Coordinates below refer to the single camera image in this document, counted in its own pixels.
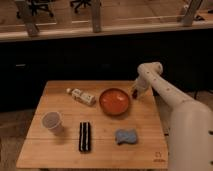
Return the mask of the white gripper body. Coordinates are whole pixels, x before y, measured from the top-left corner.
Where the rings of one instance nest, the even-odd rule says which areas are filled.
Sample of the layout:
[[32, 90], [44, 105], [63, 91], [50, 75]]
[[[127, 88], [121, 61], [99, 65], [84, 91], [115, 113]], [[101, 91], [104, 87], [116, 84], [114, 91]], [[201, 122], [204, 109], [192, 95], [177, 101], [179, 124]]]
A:
[[135, 80], [135, 88], [138, 92], [145, 92], [148, 90], [150, 84], [149, 82], [141, 77], [141, 76], [138, 76]]

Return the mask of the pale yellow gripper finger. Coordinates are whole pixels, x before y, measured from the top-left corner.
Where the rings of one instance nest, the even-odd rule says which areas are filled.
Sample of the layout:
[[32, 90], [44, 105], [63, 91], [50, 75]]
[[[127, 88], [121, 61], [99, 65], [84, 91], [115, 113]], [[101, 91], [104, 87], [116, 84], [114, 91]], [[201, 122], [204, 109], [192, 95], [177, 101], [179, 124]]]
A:
[[138, 99], [147, 91], [147, 86], [139, 83], [134, 83], [131, 89], [131, 96], [133, 99]]

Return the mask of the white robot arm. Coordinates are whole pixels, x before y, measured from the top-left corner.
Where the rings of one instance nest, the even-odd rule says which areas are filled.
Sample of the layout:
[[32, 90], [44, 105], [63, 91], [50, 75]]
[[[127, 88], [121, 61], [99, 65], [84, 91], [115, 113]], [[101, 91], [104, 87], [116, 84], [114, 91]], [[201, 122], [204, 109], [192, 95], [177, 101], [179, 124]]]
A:
[[213, 111], [161, 77], [160, 62], [137, 67], [132, 96], [152, 87], [172, 108], [168, 171], [213, 171]]

